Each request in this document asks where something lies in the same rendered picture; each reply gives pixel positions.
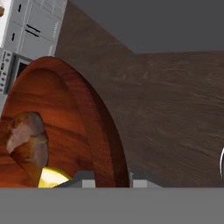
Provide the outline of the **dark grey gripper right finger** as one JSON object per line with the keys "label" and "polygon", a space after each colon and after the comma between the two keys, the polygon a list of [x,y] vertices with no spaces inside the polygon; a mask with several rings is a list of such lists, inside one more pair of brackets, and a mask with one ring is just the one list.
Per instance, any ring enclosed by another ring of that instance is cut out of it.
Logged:
{"label": "dark grey gripper right finger", "polygon": [[130,185],[133,188],[162,188],[153,175],[143,167],[132,165],[129,167]]}

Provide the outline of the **brown wooden bowl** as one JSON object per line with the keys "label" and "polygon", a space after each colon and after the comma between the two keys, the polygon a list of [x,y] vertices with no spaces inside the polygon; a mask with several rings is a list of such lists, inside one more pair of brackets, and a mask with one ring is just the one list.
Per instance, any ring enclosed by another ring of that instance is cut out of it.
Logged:
{"label": "brown wooden bowl", "polygon": [[0,116],[0,186],[30,187],[31,178],[4,146],[15,115],[40,113],[49,137],[51,167],[69,176],[92,171],[98,187],[128,187],[129,173],[118,130],[102,98],[65,61],[43,57],[18,76]]}

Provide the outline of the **brown chicken drumstick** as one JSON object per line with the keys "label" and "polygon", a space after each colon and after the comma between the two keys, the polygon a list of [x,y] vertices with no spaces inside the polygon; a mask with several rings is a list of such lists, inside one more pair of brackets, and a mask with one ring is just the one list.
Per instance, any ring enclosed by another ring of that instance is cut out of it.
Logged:
{"label": "brown chicken drumstick", "polygon": [[49,161],[49,137],[40,113],[16,115],[6,128],[5,146],[10,156],[28,174],[32,185],[38,187],[42,170]]}

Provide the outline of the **grey cupboard run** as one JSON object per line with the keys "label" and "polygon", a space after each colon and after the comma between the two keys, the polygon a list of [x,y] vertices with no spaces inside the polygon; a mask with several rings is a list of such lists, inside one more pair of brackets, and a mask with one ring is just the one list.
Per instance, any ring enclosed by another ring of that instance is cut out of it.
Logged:
{"label": "grey cupboard run", "polygon": [[35,60],[53,56],[68,0],[0,0],[0,48]]}

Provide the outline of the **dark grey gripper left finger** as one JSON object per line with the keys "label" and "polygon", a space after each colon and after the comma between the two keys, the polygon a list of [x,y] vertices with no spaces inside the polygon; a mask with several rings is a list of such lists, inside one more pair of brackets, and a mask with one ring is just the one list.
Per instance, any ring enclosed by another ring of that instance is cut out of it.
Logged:
{"label": "dark grey gripper left finger", "polygon": [[77,171],[72,180],[68,180],[59,187],[96,188],[95,173],[93,171]]}

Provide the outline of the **yellow lemon wedge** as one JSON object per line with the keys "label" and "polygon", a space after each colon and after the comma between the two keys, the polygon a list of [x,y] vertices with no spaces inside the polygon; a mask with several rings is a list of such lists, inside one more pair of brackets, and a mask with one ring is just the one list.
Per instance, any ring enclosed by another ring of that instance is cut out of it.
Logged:
{"label": "yellow lemon wedge", "polygon": [[39,188],[53,188],[60,184],[63,184],[72,178],[66,174],[65,172],[52,168],[52,167],[44,167],[40,180],[38,183]]}

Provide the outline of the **grey oven with black window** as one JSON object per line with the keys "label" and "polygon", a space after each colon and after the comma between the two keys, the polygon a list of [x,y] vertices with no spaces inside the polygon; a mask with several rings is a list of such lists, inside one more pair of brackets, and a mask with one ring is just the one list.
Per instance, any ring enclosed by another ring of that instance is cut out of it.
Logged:
{"label": "grey oven with black window", "polygon": [[0,48],[0,95],[10,92],[16,78],[31,62],[31,59]]}

